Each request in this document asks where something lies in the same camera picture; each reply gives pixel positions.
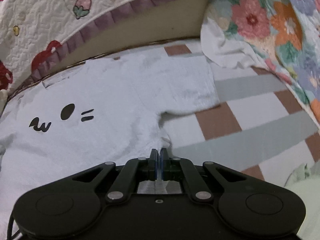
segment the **red fruit print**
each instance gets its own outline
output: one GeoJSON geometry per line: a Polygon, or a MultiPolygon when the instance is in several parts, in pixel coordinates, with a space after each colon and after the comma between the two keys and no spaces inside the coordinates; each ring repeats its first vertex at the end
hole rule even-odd
{"type": "Polygon", "coordinates": [[[7,90],[9,84],[12,84],[12,82],[12,72],[3,65],[2,61],[0,61],[0,90],[7,90]]]}
{"type": "Polygon", "coordinates": [[[47,46],[46,50],[39,52],[34,59],[32,60],[31,63],[31,71],[33,72],[34,70],[36,70],[38,68],[38,66],[45,61],[46,58],[50,57],[52,55],[52,48],[59,48],[62,45],[60,44],[60,42],[54,40],[51,41],[49,43],[49,45],[47,46]]]}

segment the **orange flower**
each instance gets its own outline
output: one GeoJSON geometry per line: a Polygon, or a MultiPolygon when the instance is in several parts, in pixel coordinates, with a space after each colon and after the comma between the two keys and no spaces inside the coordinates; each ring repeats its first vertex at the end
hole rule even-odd
{"type": "Polygon", "coordinates": [[[320,122],[320,102],[315,98],[311,104],[311,110],[313,111],[316,119],[318,122],[320,122]]]}
{"type": "Polygon", "coordinates": [[[271,17],[270,22],[279,31],[276,45],[284,45],[290,41],[297,50],[301,50],[302,29],[291,4],[274,2],[274,7],[277,14],[271,17]]]}

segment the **floral pillow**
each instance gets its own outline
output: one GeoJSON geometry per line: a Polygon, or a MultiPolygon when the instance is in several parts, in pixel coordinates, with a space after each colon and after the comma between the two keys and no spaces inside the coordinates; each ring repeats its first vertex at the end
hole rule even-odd
{"type": "Polygon", "coordinates": [[[311,102],[320,121],[320,92],[310,90],[310,86],[320,84],[320,52],[315,45],[320,33],[311,35],[317,39],[312,44],[306,35],[311,28],[320,31],[320,24],[315,27],[320,0],[212,0],[211,4],[226,38],[249,43],[270,71],[291,85],[305,104],[311,102]],[[316,70],[316,77],[310,81],[310,73],[316,70]]]}

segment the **black eye print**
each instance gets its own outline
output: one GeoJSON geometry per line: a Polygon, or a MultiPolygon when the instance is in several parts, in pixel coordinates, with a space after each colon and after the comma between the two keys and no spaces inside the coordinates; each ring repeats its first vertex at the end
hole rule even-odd
{"type": "Polygon", "coordinates": [[[61,120],[67,120],[73,113],[75,109],[75,104],[69,104],[67,106],[65,106],[62,110],[61,110],[61,120]]]}

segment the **checkered bed sheet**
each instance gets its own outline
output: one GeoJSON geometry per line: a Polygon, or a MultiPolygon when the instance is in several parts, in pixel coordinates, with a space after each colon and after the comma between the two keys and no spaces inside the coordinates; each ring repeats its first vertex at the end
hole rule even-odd
{"type": "MultiPolygon", "coordinates": [[[[130,53],[191,57],[202,50],[199,40],[184,40],[107,57],[130,53]]],[[[215,161],[279,186],[300,164],[311,166],[320,159],[317,125],[274,75],[255,67],[223,69],[212,64],[212,70],[219,106],[187,116],[163,116],[172,155],[197,165],[215,161]]]]}

